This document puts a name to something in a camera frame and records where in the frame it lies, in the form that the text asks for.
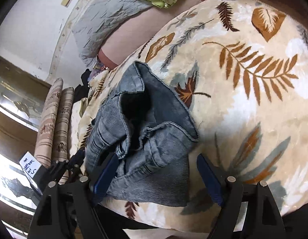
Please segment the grey quilted pillow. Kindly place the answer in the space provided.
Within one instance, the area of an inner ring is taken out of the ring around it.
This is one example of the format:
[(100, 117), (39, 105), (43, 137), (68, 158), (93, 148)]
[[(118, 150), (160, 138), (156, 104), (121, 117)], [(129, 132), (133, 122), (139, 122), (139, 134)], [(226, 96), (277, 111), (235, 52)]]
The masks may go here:
[(101, 45), (121, 24), (152, 7), (145, 0), (93, 0), (74, 25), (78, 56), (86, 67), (96, 62)]

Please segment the black item beside bed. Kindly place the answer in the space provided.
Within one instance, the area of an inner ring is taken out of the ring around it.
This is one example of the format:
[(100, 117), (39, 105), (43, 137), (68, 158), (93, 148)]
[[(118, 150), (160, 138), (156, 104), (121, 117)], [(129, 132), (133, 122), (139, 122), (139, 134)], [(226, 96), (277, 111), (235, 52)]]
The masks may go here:
[(81, 75), (82, 84), (79, 84), (74, 91), (74, 100), (73, 102), (80, 101), (83, 98), (88, 97), (90, 90), (88, 78), (90, 77), (91, 71), (86, 69)]

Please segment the cream leaf-print fleece blanket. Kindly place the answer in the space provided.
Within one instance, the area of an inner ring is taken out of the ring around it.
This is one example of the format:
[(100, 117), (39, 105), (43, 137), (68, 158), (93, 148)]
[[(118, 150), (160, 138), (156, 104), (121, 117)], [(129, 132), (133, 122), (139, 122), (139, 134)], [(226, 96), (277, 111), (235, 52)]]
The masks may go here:
[(267, 0), (206, 0), (170, 20), (91, 81), (81, 141), (135, 60), (175, 90), (196, 122), (189, 203), (167, 207), (109, 196), (102, 206), (159, 228), (209, 232), (220, 208), (196, 168), (201, 153), (242, 182), (266, 181), (282, 215), (308, 203), (308, 29), (286, 9)]

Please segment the striped beige rolled mattress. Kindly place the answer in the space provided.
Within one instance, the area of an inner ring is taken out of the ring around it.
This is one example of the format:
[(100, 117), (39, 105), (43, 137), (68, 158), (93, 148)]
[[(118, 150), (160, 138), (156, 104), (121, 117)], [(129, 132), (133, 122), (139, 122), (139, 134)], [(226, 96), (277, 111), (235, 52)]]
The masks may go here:
[(50, 87), (44, 102), (40, 126), (37, 133), (34, 157), (46, 168), (50, 167), (52, 162), (54, 130), (62, 88), (62, 78), (56, 79)]

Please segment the pink bed sheet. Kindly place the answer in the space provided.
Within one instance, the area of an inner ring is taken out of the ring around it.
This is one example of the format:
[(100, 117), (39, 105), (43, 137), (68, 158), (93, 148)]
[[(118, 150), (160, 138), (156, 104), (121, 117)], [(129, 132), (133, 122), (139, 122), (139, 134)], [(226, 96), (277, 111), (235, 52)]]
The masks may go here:
[(192, 7), (204, 0), (178, 0), (167, 9), (151, 7), (123, 22), (105, 40), (97, 54), (102, 66), (114, 69), (127, 56), (145, 44), (165, 25), (168, 29), (182, 25), (196, 16)]

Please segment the dark wooden window frame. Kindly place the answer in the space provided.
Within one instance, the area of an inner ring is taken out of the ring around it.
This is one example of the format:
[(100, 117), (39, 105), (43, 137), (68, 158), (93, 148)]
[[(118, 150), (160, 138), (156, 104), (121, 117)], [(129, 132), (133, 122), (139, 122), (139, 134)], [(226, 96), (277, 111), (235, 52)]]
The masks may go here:
[(19, 165), (34, 153), (49, 84), (0, 57), (0, 220), (14, 238), (25, 238), (38, 199)]

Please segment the blue-grey denim pants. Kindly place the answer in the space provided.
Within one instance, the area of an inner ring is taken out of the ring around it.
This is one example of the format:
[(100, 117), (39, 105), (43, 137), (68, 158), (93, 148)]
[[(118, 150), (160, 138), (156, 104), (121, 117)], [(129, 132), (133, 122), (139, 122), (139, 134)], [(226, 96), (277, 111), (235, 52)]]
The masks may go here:
[(109, 196), (183, 207), (189, 199), (188, 154), (197, 142), (187, 106), (147, 64), (135, 61), (93, 120), (86, 170), (92, 173), (103, 156), (115, 153), (119, 165)]

